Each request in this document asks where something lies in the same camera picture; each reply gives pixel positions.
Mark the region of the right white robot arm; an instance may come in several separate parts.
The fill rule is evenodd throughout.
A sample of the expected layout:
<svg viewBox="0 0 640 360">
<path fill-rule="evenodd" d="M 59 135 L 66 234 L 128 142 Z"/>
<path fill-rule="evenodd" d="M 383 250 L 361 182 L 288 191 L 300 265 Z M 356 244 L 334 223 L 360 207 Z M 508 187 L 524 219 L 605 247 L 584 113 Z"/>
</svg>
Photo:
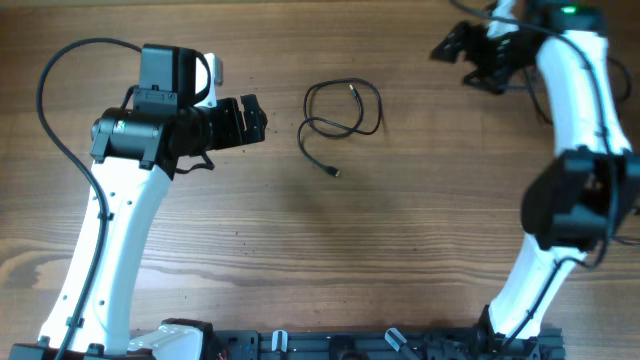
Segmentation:
<svg viewBox="0 0 640 360">
<path fill-rule="evenodd" d="M 618 121 L 608 76 L 602 12 L 571 1 L 529 1 L 522 18 L 498 1 L 479 23 L 458 23 L 431 58 L 471 62 L 466 85 L 502 94 L 535 67 L 551 110 L 554 158 L 521 205 L 524 241 L 507 282 L 487 309 L 491 351 L 538 336 L 544 314 L 576 267 L 604 260 L 639 192 L 639 157 Z"/>
</svg>

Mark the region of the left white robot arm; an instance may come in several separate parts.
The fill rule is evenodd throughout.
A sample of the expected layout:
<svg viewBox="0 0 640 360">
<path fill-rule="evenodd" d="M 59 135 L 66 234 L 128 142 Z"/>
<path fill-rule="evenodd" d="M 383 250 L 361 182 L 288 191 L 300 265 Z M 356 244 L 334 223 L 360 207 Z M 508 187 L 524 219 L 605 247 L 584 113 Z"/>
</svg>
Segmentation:
<svg viewBox="0 0 640 360">
<path fill-rule="evenodd" d="M 221 60 L 193 49 L 147 44 L 121 105 L 91 130 L 84 222 L 60 295 L 32 344 L 14 359 L 225 359 L 207 322 L 170 319 L 132 337 L 134 287 L 148 234 L 183 157 L 212 170 L 212 150 L 264 140 L 267 118 L 254 95 L 218 99 Z"/>
</svg>

